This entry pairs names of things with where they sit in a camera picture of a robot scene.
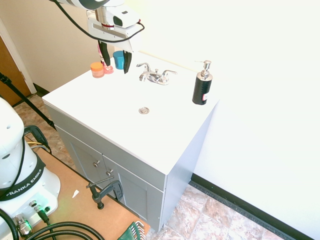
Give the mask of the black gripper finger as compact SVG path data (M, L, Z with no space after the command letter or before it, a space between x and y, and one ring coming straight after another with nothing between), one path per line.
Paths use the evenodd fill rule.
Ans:
M124 74L127 74L132 61L132 53L125 50L123 50L122 52L123 52L123 58L124 58L123 72Z
M111 61L110 61L110 55L108 53L108 48L107 44L102 41L98 41L98 53L100 55L100 60L105 66L110 66Z

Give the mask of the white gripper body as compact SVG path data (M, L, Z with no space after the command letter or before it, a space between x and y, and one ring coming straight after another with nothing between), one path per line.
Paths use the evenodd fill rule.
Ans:
M87 10L86 17L87 29L90 35L126 52L134 52L131 40L128 39L130 35L125 30L121 30L120 27L116 26L114 28L103 26L102 23L96 19L93 11Z

